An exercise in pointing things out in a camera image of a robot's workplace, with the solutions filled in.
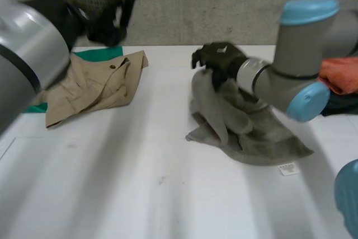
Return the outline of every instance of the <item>dark blue cloth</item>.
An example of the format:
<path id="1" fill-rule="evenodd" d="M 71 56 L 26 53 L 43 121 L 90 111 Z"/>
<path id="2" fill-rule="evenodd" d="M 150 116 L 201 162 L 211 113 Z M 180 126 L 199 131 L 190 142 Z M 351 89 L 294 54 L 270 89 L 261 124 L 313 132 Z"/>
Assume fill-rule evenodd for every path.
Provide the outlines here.
<path id="1" fill-rule="evenodd" d="M 358 94 L 337 95 L 331 91 L 327 106 L 321 112 L 323 116 L 336 114 L 357 114 L 358 115 Z"/>

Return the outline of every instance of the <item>gray towel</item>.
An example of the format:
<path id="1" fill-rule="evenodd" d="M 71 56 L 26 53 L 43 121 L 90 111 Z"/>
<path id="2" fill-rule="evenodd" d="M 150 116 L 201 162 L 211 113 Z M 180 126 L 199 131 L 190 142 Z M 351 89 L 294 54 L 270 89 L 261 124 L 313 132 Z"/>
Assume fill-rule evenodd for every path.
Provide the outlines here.
<path id="1" fill-rule="evenodd" d="M 279 165 L 313 153 L 267 104 L 245 101 L 233 80 L 215 92 L 211 75 L 211 70 L 200 70 L 192 79 L 190 110 L 200 126 L 187 141 L 219 147 L 230 158 L 251 165 Z"/>

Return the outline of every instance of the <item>green cloth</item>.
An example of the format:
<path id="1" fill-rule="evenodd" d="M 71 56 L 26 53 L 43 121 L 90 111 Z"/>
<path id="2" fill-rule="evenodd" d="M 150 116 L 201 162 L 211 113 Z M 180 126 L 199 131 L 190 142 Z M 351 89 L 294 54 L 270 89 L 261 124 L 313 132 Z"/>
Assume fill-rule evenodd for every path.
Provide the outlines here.
<path id="1" fill-rule="evenodd" d="M 89 62 L 104 62 L 122 56 L 123 48 L 113 47 L 113 48 L 97 49 L 97 50 L 85 50 L 80 53 L 74 53 L 74 54 L 81 57 L 83 60 Z M 24 113 L 46 113 L 47 108 L 48 108 L 47 103 L 42 103 L 38 106 L 30 106 L 26 111 L 24 111 Z"/>

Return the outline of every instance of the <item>orange towel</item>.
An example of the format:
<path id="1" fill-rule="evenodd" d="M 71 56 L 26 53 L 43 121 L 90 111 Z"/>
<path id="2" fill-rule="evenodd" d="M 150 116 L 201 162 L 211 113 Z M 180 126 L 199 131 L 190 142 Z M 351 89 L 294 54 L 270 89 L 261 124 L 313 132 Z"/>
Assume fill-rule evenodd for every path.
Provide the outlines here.
<path id="1" fill-rule="evenodd" d="M 358 93 L 358 57 L 323 60 L 319 80 L 338 95 Z"/>

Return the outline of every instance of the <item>small label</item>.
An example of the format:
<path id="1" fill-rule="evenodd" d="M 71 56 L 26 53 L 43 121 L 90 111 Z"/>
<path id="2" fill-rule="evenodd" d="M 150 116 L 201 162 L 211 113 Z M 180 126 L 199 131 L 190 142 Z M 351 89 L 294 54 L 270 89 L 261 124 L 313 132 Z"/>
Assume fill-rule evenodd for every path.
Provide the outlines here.
<path id="1" fill-rule="evenodd" d="M 278 165 L 277 167 L 280 169 L 283 176 L 296 175 L 300 172 L 298 167 L 293 162 L 284 163 L 283 165 Z"/>
<path id="2" fill-rule="evenodd" d="M 218 49 L 216 52 L 217 53 L 226 53 L 226 49 L 227 49 L 228 47 L 226 46 L 224 49 Z"/>

